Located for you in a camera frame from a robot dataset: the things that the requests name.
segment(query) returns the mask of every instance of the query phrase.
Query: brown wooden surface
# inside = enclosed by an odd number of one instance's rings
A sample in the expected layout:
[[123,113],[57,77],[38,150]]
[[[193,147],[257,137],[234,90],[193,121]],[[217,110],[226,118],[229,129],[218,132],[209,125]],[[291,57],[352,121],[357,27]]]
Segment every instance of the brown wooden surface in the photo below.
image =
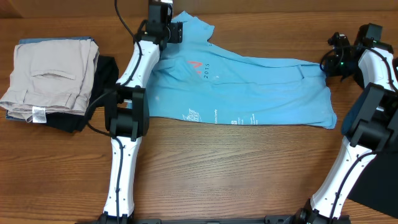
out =
[[14,9],[9,0],[0,0],[0,18],[20,18],[21,15]]
[[[114,16],[113,0],[8,0],[24,18]],[[148,0],[119,0],[123,16],[145,16]],[[174,0],[192,14],[244,12],[393,11],[397,0]]]
[[[142,18],[128,19],[137,27]],[[241,55],[313,62],[330,49],[335,32],[351,40],[368,22],[398,49],[394,12],[207,15],[211,42]],[[117,17],[0,21],[0,95],[9,86],[14,45],[21,38],[90,35],[123,72],[131,37]],[[321,186],[341,146],[342,119],[360,88],[328,81],[338,115],[334,130],[309,126],[217,126],[151,119],[139,152],[134,186],[137,218],[235,218],[291,214]],[[5,120],[0,111],[0,223],[55,223],[96,219],[108,193],[111,145],[89,129],[67,134],[39,124]],[[103,110],[93,125],[103,127]],[[397,223],[347,201],[353,223]]]

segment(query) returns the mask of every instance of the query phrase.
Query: black cloth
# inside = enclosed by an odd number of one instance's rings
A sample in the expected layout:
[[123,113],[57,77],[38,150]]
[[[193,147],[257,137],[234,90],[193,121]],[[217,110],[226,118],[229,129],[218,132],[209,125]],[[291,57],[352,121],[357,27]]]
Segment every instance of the black cloth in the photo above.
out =
[[[97,70],[94,74],[94,84],[91,91],[90,104],[103,94],[105,88],[115,86],[119,77],[119,68],[116,65],[114,57],[99,56]],[[88,112],[91,119],[94,110]],[[57,128],[62,131],[73,133],[74,131],[82,131],[86,126],[84,116],[67,114],[67,113],[51,113],[47,114],[47,123],[44,125]]]
[[398,154],[381,154],[363,170],[348,198],[398,218]]

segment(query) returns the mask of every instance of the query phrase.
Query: white tag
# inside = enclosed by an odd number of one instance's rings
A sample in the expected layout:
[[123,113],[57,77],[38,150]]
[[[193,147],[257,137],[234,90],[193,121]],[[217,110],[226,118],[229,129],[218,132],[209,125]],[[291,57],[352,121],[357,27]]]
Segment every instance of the white tag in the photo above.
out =
[[47,123],[47,118],[45,117],[45,108],[33,106],[32,117],[33,123]]

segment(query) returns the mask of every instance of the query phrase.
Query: light blue t-shirt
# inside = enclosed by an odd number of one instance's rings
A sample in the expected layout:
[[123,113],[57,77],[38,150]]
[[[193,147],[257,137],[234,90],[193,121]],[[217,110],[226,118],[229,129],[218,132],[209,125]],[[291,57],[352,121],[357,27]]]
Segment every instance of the light blue t-shirt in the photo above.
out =
[[186,12],[183,42],[167,44],[147,85],[151,117],[212,124],[307,124],[332,129],[336,114],[319,64],[252,58],[208,42],[214,26]]

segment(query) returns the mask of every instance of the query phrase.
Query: stack of folded clothes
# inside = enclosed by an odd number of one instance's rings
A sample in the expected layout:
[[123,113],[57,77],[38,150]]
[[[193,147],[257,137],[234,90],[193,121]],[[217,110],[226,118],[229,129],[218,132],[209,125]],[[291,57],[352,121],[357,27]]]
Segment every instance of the stack of folded clothes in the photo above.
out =
[[88,105],[115,84],[118,73],[114,58],[99,56],[90,37],[23,39],[0,106],[9,120],[82,131]]

